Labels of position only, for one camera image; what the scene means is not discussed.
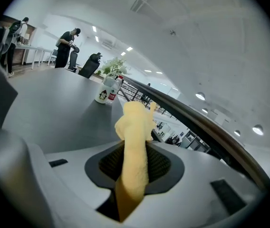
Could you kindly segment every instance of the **man in black shirt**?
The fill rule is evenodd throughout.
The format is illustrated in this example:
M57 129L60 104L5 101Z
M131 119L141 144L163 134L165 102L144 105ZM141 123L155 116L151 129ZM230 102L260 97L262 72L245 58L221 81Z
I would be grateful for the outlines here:
M58 53L55 68L65 67L68 63L69 50L73 46L75 36L79 36L81 30L76 28L72 31L65 32L59 39Z

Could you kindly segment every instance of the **black backpack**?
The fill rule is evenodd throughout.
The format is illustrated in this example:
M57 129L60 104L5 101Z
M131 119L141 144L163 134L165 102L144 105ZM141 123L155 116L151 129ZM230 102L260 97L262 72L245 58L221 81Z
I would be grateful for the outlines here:
M22 27L22 22L21 20L13 22L12 25L10 26L10 31L9 35L14 36L17 35Z

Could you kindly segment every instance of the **handrail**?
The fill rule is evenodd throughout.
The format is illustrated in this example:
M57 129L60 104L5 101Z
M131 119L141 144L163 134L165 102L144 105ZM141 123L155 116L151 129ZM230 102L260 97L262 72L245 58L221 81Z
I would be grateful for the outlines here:
M180 122L189 127L232 168L252 179L261 190L270 187L270 178L257 161L227 132L176 99L138 81L124 76L140 92L147 95Z
M125 91L122 88L120 88L119 90L124 95L124 97L126 98L127 101L131 101L130 98L127 96L127 94L125 93Z

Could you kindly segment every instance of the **floor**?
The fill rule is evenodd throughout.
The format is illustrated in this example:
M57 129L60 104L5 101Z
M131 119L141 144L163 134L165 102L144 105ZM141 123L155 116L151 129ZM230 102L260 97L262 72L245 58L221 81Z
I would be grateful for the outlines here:
M35 71L44 71L55 68L55 65L52 63L48 66L48 63L41 63L40 67L38 67L38 63L35 63L34 69L31 69L30 65L19 65L19 66L13 66L12 71L15 73L15 75L11 78L20 77L24 74L29 74L31 72Z

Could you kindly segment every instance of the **black pants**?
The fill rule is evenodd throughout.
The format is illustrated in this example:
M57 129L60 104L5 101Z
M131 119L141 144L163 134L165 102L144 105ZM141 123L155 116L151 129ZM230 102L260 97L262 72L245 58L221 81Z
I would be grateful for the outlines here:
M65 67L68 63L69 50L58 51L55 68Z
M16 48L16 45L11 43L11 45L8 48L7 52L4 53L0 58L0 63L2 65L2 67L5 67L4 66L4 61L5 61L5 57L7 55L7 67L8 67L8 72L10 74L12 73L12 59L13 59L13 54L15 53L15 48Z

